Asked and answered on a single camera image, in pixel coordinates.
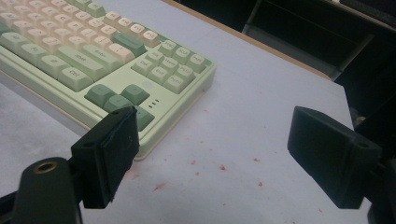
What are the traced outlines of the light metal desk frame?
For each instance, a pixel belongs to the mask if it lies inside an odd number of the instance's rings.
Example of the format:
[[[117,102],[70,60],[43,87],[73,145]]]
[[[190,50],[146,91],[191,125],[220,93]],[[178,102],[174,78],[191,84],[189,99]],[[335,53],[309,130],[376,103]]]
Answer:
[[[396,65],[396,24],[358,0],[257,0],[244,33],[343,82]]]

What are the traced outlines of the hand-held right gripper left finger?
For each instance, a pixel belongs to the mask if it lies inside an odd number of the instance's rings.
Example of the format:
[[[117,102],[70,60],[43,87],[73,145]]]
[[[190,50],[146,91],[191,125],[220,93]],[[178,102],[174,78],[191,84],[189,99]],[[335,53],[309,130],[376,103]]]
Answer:
[[[104,209],[114,200],[139,152],[136,115],[134,106],[110,112],[71,146],[85,208]]]

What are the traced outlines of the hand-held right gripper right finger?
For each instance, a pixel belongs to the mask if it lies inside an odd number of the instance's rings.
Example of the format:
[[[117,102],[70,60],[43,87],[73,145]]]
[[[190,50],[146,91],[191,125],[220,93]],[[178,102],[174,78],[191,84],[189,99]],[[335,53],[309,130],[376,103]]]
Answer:
[[[382,149],[314,109],[296,106],[288,140],[290,155],[342,209],[358,209],[368,174]]]

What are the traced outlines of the green and cream keyboard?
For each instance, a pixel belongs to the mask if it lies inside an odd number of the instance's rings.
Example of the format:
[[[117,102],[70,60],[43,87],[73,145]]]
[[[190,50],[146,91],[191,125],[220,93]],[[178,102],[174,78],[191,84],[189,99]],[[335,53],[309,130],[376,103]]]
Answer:
[[[0,0],[0,71],[89,128],[135,107],[138,159],[209,89],[215,70],[93,0]]]

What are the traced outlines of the white table cover sheet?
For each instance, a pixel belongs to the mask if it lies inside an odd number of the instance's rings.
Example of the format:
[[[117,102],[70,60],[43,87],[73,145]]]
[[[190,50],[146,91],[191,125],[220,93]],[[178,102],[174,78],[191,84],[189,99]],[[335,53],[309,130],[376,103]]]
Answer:
[[[211,88],[84,224],[367,224],[337,208],[287,149],[297,105],[345,125],[343,88],[164,0],[98,0],[202,53]]]

